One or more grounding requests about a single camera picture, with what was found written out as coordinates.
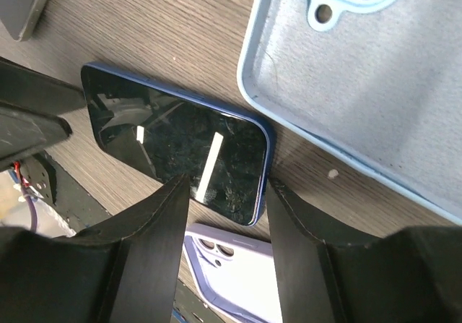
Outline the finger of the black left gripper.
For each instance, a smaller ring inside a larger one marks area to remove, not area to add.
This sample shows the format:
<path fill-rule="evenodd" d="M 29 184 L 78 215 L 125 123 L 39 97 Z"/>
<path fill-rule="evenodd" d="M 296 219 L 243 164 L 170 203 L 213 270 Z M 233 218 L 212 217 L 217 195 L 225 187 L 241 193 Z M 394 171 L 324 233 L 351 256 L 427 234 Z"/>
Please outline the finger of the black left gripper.
<path fill-rule="evenodd" d="M 1 101 L 59 116 L 86 106 L 77 87 L 1 58 Z"/>
<path fill-rule="evenodd" d="M 1 106 L 1 170 L 47 147 L 67 140 L 72 134 L 61 117 L 20 108 Z"/>

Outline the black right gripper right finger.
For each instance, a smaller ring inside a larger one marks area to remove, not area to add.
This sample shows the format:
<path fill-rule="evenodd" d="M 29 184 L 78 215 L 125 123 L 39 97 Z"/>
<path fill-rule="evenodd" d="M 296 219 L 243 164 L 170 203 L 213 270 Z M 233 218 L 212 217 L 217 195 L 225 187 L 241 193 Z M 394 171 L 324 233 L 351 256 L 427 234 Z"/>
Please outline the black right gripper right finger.
<path fill-rule="evenodd" d="M 285 322 L 459 322 L 461 228 L 412 226 L 379 238 L 273 178 L 266 190 Z"/>

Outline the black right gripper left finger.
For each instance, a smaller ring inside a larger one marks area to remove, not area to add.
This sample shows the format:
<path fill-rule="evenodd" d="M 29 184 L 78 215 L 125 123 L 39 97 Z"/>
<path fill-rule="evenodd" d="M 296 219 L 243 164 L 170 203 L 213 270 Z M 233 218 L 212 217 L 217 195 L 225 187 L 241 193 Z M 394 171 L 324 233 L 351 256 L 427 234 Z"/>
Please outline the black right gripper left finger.
<path fill-rule="evenodd" d="M 75 236 L 1 229 L 3 322 L 169 322 L 189 204 L 182 174 Z"/>

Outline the silver edged black smartphone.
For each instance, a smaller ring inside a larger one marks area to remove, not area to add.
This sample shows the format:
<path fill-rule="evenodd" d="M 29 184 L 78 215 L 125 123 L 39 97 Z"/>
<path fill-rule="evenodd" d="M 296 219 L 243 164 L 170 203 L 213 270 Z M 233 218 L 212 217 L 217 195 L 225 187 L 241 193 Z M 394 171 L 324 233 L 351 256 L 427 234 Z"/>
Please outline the silver edged black smartphone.
<path fill-rule="evenodd" d="M 47 0 L 1 0 L 1 23 L 15 41 L 30 38 Z"/>

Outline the blue edged black smartphone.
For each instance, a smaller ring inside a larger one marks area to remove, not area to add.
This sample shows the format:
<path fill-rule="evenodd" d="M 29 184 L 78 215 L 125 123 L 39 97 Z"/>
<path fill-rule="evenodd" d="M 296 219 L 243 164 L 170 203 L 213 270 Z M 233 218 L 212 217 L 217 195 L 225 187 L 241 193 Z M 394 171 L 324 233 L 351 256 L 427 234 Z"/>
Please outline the blue edged black smartphone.
<path fill-rule="evenodd" d="M 264 117 L 97 62 L 80 77 L 103 152 L 160 183 L 186 174 L 192 199 L 257 223 L 276 144 Z"/>

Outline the light blue phone case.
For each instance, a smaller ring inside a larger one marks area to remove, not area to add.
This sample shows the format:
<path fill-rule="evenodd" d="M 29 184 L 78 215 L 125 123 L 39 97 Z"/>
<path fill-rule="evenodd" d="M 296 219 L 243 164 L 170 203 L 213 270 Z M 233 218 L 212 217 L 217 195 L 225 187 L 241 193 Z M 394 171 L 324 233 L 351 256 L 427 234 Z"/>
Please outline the light blue phone case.
<path fill-rule="evenodd" d="M 461 0 L 254 0 L 237 84 L 270 119 L 461 222 Z"/>

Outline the lavender phone case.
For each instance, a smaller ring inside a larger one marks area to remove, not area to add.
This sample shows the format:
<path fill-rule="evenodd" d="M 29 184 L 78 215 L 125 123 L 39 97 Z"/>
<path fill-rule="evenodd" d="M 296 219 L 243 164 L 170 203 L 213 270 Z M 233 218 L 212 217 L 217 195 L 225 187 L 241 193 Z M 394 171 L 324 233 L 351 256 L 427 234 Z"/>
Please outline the lavender phone case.
<path fill-rule="evenodd" d="M 183 252 L 203 301 L 234 322 L 282 322 L 269 242 L 194 223 Z"/>

